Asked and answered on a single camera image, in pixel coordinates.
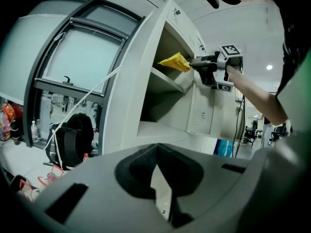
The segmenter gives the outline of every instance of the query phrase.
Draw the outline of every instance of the black slot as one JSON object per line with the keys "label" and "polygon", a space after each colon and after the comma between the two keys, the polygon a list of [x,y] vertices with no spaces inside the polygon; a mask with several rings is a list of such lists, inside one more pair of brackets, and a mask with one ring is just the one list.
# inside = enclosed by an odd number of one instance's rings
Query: black slot
{"label": "black slot", "polygon": [[231,165],[231,164],[223,164],[222,168],[233,171],[233,172],[237,172],[237,173],[244,173],[244,171],[246,169],[244,167],[235,166],[235,165]]}
{"label": "black slot", "polygon": [[45,213],[59,223],[64,223],[87,190],[85,184],[73,184]]}

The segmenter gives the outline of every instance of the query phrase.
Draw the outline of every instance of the black bag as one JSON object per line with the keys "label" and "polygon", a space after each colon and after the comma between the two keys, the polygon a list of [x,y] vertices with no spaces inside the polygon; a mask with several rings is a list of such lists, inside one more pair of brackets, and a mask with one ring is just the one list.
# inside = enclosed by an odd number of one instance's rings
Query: black bag
{"label": "black bag", "polygon": [[[58,125],[54,124],[52,126],[48,140],[52,136],[52,130],[55,130]],[[68,170],[67,166],[77,166],[83,161],[85,153],[91,153],[93,137],[94,132],[91,119],[85,114],[74,114],[67,123],[63,123],[62,127],[56,132],[59,155],[63,162],[63,170]],[[55,160],[50,156],[51,144],[52,142],[46,148],[46,155],[50,162],[60,167],[55,143]]]}

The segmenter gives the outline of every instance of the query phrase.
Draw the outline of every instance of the yellow cloth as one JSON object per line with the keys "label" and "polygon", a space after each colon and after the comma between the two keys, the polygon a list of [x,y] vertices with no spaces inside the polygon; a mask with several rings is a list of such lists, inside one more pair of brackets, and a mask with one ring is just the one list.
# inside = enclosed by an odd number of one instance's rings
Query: yellow cloth
{"label": "yellow cloth", "polygon": [[177,53],[166,60],[162,60],[159,64],[166,67],[175,68],[182,72],[188,72],[191,69],[188,61],[180,53]]}

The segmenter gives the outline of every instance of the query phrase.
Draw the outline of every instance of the window frame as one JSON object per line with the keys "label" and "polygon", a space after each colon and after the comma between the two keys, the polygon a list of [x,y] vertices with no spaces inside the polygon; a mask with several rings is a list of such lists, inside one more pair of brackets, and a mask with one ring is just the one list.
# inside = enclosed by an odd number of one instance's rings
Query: window frame
{"label": "window frame", "polygon": [[[47,0],[32,0],[30,6],[27,8],[25,13],[29,13],[34,7],[36,7],[40,2]],[[71,86],[59,82],[54,82],[48,79],[42,78],[42,74],[46,67],[46,64],[51,57],[53,51],[56,48],[58,41],[54,41],[54,38],[63,33],[68,32],[70,29],[75,27],[84,27],[91,30],[97,30],[100,33],[106,34],[109,37],[115,38],[121,42],[121,45],[116,53],[113,62],[109,68],[108,74],[118,67],[121,63],[121,60],[125,54],[125,50],[128,48],[129,43],[131,42],[135,32],[139,28],[140,24],[145,17],[141,18],[135,13],[119,6],[114,3],[105,1],[105,0],[84,0],[85,2],[79,6],[76,10],[71,12],[51,33],[49,38],[46,40],[45,44],[42,46],[40,52],[37,55],[37,58],[33,64],[30,75],[28,77],[25,96],[24,96],[24,117],[23,117],[23,129],[25,134],[25,142],[28,147],[36,146],[43,149],[45,144],[42,142],[33,143],[31,137],[31,124],[34,118],[40,117],[40,105],[41,105],[41,95],[43,90],[66,95],[76,99],[81,99],[89,90],[79,88],[76,86]],[[121,12],[124,15],[127,15],[138,22],[137,26],[131,33],[127,35],[123,32],[120,32],[108,25],[103,23],[93,21],[91,19],[83,18],[88,15],[89,11],[94,10],[99,5],[104,5],[110,7],[117,12]],[[109,96],[112,91],[112,86],[114,83],[115,77],[110,78],[103,85],[101,92],[92,92],[87,100],[96,102],[101,105],[101,113],[99,113],[99,144],[98,144],[98,154],[102,154],[103,147],[103,130],[105,123],[105,115],[108,106]]]}

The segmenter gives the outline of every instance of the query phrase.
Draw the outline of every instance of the person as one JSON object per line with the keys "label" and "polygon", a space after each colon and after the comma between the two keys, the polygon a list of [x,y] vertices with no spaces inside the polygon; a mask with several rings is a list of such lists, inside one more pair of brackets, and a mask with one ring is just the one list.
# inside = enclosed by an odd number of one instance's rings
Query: person
{"label": "person", "polygon": [[262,129],[262,137],[261,137],[261,147],[267,148],[269,147],[269,141],[271,138],[271,132],[273,130],[272,123],[263,115],[261,114],[261,117],[258,118],[258,120],[263,120],[263,129]]}
{"label": "person", "polygon": [[283,73],[277,94],[271,94],[242,75],[237,69],[228,66],[229,81],[240,90],[245,97],[272,124],[279,125],[287,120],[281,104],[277,99],[278,93],[295,74],[311,45],[309,23],[306,21],[310,8],[309,0],[273,0],[279,7],[284,26],[283,43]]}

